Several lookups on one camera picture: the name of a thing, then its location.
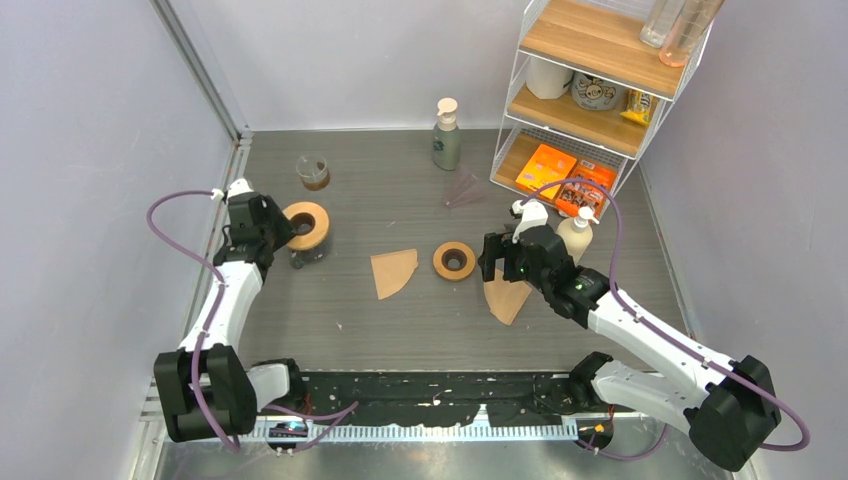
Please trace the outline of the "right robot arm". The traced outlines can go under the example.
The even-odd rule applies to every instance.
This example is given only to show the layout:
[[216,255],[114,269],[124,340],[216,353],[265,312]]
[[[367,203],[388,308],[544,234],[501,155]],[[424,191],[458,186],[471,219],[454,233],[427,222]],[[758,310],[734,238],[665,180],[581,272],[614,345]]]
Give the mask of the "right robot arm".
[[716,466],[738,472],[781,422],[768,367],[734,360],[640,308],[604,274],[574,263],[548,225],[488,233],[478,258],[486,282],[527,282],[563,318],[604,336],[654,369],[645,374],[592,353],[573,370],[571,397],[584,410],[603,403],[646,413],[686,434]]

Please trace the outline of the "large wooden ring holder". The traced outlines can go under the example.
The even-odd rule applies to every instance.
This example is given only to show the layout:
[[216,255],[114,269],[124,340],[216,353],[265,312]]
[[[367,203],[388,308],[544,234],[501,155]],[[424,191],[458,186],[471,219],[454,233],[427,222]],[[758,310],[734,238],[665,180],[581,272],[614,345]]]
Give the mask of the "large wooden ring holder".
[[330,216],[321,205],[302,201],[288,205],[282,210],[295,230],[295,236],[287,243],[294,251],[306,251],[321,246],[330,236]]

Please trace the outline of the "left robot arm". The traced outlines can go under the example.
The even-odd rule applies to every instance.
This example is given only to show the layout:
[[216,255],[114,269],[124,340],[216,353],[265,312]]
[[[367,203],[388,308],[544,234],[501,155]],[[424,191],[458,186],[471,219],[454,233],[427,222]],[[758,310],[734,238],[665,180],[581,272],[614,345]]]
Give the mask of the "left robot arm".
[[207,195],[224,203],[228,215],[224,242],[211,260],[161,231],[154,223],[154,207],[146,214],[154,234],[213,276],[189,333],[175,350],[157,356],[154,379],[173,442],[217,438],[236,449],[238,436],[253,431],[263,409],[273,405],[293,414],[306,404],[307,389],[294,360],[269,360],[245,368],[237,354],[247,314],[274,255],[296,231],[276,202],[245,179]]

